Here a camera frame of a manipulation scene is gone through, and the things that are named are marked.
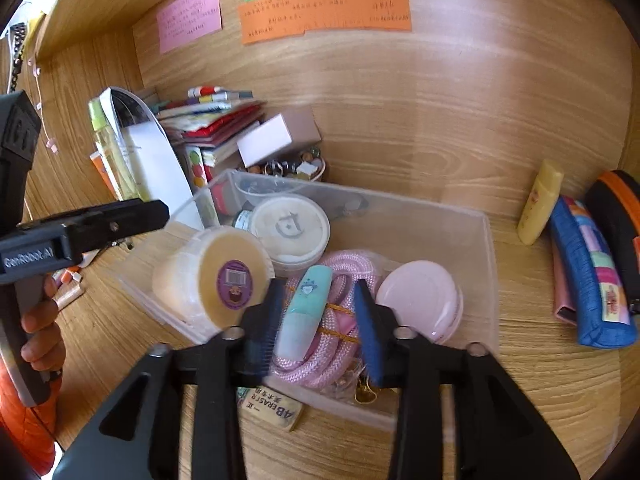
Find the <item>person left hand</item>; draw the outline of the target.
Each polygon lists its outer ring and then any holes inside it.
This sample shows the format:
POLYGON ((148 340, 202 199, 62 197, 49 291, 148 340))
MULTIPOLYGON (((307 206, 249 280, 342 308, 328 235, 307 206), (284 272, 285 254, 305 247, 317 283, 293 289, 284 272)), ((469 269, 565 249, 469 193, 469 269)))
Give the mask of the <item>person left hand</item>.
POLYGON ((42 285, 42 299, 22 316, 23 330, 30 336, 21 350, 22 358, 37 372, 59 372, 66 359, 66 348, 58 318, 58 304, 53 297, 58 291, 55 281, 47 276, 42 285))

